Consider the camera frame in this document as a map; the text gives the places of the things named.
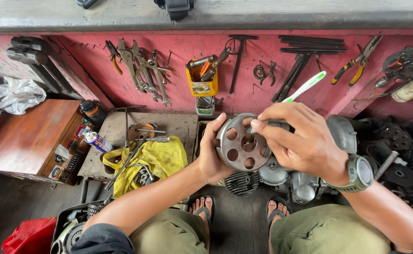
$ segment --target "wooden cabinet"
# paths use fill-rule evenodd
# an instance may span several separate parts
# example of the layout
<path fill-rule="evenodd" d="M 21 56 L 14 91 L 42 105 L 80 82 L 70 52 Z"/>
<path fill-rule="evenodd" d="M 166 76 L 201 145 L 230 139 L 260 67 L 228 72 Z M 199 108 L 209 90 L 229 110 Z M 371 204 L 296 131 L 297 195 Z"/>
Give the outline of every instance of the wooden cabinet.
<path fill-rule="evenodd" d="M 0 173 L 21 179 L 70 184 L 89 145 L 83 141 L 93 129 L 79 112 L 80 101 L 47 99 L 24 115 L 0 115 Z M 61 144 L 70 159 L 55 154 Z"/>

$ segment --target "flip-flop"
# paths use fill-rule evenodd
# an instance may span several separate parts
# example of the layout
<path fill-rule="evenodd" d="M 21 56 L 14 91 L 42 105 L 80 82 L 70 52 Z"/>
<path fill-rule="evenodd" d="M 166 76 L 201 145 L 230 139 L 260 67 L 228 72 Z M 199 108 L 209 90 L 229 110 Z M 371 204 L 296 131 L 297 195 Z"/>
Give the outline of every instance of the flip-flop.
<path fill-rule="evenodd" d="M 208 211 L 208 209 L 207 209 L 206 206 L 203 206 L 203 207 L 199 208 L 199 209 L 194 213 L 194 215 L 199 215 L 201 212 L 205 212 L 206 221 L 208 222 L 208 227 L 209 227 L 209 229 L 210 229 L 210 231 L 211 231 L 211 224 L 213 223 L 213 220 L 214 220 L 214 204 L 215 204 L 216 202 L 215 202 L 214 198 L 213 198 L 212 196 L 209 196 L 209 195 L 207 195 L 207 196 L 202 196 L 202 197 L 200 197 L 200 198 L 198 198 L 198 199 L 200 200 L 201 198 L 205 198 L 205 201 L 207 200 L 207 198 L 211 198 L 211 199 L 213 200 L 213 205 L 211 206 L 211 215 L 210 215 L 210 212 Z"/>
<path fill-rule="evenodd" d="M 282 199 L 282 198 L 279 197 L 279 196 L 272 196 L 272 197 L 270 197 L 270 198 L 267 200 L 267 203 L 266 203 L 266 215 L 267 215 L 267 213 L 268 213 L 268 210 L 269 210 L 268 206 L 269 206 L 269 202 L 270 202 L 271 200 L 274 200 L 274 202 L 276 203 L 276 207 L 278 206 L 279 203 L 281 203 L 281 204 L 283 204 L 284 206 L 287 207 L 287 210 L 289 211 L 290 214 L 293 213 L 291 207 L 290 207 L 289 205 L 287 205 L 287 201 L 285 201 L 285 199 Z M 268 218 L 266 219 L 267 234 L 268 234 L 268 236 L 269 236 L 269 229 L 271 228 L 272 220 L 274 220 L 274 217 L 275 217 L 276 215 L 280 215 L 282 218 L 285 218 L 285 217 L 286 217 L 285 214 L 283 214 L 283 212 L 280 211 L 280 209 L 278 209 L 278 208 L 274 209 L 274 211 L 271 212 L 271 214 L 270 214 L 270 215 L 268 216 Z"/>

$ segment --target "mechanic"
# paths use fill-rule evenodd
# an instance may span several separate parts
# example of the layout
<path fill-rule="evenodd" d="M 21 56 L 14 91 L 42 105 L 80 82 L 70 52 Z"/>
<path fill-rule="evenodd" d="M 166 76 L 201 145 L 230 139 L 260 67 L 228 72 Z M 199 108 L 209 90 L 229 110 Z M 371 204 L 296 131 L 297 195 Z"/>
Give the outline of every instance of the mechanic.
<path fill-rule="evenodd" d="M 268 119 L 285 119 L 296 131 L 269 126 L 264 123 Z M 208 253 L 214 199 L 197 199 L 189 212 L 167 208 L 234 172 L 215 150 L 216 132 L 225 120 L 222 113 L 207 125 L 200 156 L 192 164 L 123 195 L 90 218 L 71 253 Z M 270 253 L 413 252 L 413 210 L 378 182 L 370 180 L 370 187 L 364 187 L 350 178 L 349 155 L 335 145 L 322 116 L 301 103 L 277 103 L 251 125 L 266 138 L 281 165 L 338 188 L 353 184 L 353 188 L 364 188 L 341 191 L 352 208 L 329 204 L 290 214 L 283 200 L 270 199 Z"/>

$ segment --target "hand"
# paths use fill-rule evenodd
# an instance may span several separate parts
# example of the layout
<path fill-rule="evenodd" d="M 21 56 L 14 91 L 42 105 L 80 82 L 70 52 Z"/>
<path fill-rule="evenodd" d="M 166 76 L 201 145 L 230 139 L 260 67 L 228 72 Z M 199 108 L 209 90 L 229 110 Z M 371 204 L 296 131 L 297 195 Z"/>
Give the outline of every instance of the hand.
<path fill-rule="evenodd" d="M 207 183 L 215 183 L 235 172 L 219 159 L 215 147 L 216 132 L 226 119 L 226 114 L 222 113 L 217 119 L 209 122 L 200 141 L 199 170 L 205 176 Z"/>
<path fill-rule="evenodd" d="M 285 119 L 296 131 L 291 133 L 263 122 L 270 119 Z M 348 154 L 337 147 L 324 118 L 304 104 L 276 103 L 251 125 L 266 138 L 280 165 L 334 185 L 349 183 Z"/>

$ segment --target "nail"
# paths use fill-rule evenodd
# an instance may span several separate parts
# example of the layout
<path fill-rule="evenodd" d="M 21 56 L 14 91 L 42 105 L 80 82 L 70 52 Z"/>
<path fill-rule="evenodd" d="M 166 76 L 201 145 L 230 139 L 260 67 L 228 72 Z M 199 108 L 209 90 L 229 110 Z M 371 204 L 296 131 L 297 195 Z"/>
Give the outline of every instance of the nail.
<path fill-rule="evenodd" d="M 223 114 L 225 114 L 225 113 L 221 113 L 221 114 L 216 118 L 216 120 L 221 119 Z"/>
<path fill-rule="evenodd" d="M 258 127 L 260 123 L 261 122 L 257 119 L 253 119 L 252 121 L 250 121 L 250 125 L 252 125 L 253 127 Z"/>

